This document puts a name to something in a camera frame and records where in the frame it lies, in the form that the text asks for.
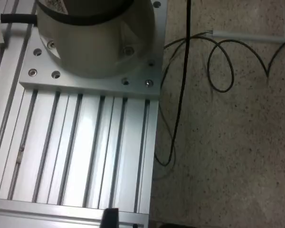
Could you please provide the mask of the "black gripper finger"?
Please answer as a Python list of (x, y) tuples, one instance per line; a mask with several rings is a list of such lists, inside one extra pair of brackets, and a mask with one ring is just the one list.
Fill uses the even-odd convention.
[(101, 219), (101, 228), (118, 228), (119, 210), (117, 208), (105, 209)]

